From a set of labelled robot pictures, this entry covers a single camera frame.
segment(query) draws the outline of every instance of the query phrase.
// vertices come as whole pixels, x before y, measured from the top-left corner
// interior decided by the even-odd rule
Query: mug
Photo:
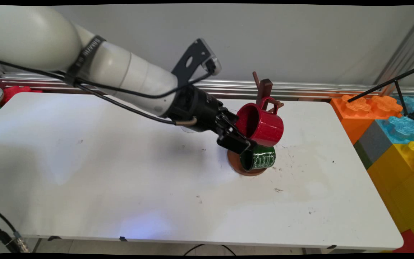
[[[240,164],[245,171],[271,167],[276,161],[274,146],[255,146],[253,150],[246,150],[240,155]]]
[[[238,131],[262,146],[274,146],[281,140],[284,123],[277,115],[278,106],[274,104],[272,113],[263,110],[263,106],[272,97],[261,99],[260,105],[247,103],[237,112],[239,119],[235,123]]]

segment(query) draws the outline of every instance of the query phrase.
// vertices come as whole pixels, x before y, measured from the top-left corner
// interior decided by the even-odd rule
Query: floor
[[[33,251],[38,239],[26,239],[28,247]],[[171,244],[149,242],[93,241],[41,239],[36,253],[69,253],[69,254],[139,254],[139,255],[183,255],[196,244]],[[301,248],[269,247],[269,246],[228,246],[237,255],[283,255],[303,254]],[[0,253],[8,253],[0,243]],[[187,255],[232,255],[220,245],[204,245]]]

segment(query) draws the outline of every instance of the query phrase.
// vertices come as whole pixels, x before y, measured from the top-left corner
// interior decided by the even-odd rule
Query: black strap
[[[82,69],[84,63],[95,56],[97,49],[99,48],[100,44],[102,44],[104,41],[106,40],[98,35],[95,35],[94,38],[92,38],[91,41],[89,41],[87,46],[85,46],[82,49],[76,61],[74,61],[74,64],[72,64],[71,67],[69,67],[69,69],[67,70],[64,80],[65,83],[74,86],[76,76]]]

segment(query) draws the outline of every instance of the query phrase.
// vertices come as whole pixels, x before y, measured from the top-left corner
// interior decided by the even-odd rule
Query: red block
[[[4,97],[3,100],[0,102],[0,106],[2,107],[5,105],[15,94],[21,93],[21,92],[35,92],[35,93],[42,93],[41,90],[31,90],[30,87],[24,86],[24,87],[18,87],[13,86],[4,89]]]
[[[404,231],[402,234],[404,239],[404,246],[392,251],[393,253],[408,253],[414,254],[414,234],[411,230]]]

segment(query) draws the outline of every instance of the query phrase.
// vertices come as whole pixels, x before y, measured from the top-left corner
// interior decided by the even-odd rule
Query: red object
[[[24,86],[24,87],[8,87],[4,89],[4,97],[3,100],[0,102],[0,106],[2,107],[5,105],[15,94],[21,93],[21,92],[33,92],[33,93],[42,93],[41,90],[31,90],[30,87]]]
[[[402,238],[404,239],[404,245],[392,251],[393,253],[409,253],[414,254],[414,234],[413,231],[407,230],[404,231],[402,234]]]
[[[274,146],[284,133],[284,123],[281,117],[277,116],[277,104],[274,104],[273,113],[263,110],[269,100],[274,99],[264,97],[260,105],[247,103],[242,106],[237,112],[239,119],[235,123],[240,133],[262,146]]]

